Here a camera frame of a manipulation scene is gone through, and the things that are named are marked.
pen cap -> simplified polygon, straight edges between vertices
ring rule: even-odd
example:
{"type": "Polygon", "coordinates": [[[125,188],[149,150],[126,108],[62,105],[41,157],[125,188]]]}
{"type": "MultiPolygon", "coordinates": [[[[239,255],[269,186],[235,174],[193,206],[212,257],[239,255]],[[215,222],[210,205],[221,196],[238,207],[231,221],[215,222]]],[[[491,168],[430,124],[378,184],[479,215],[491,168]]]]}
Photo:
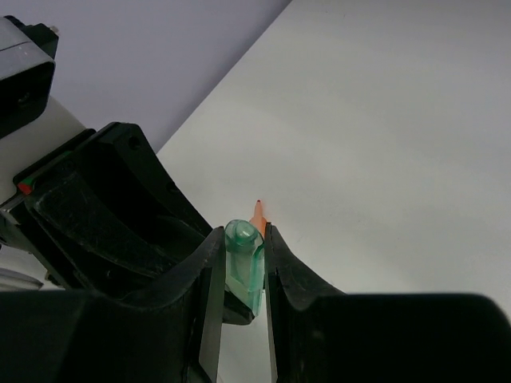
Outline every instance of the pen cap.
{"type": "Polygon", "coordinates": [[[256,227],[235,219],[225,227],[226,284],[229,290],[259,313],[264,282],[264,240],[256,227]]]}

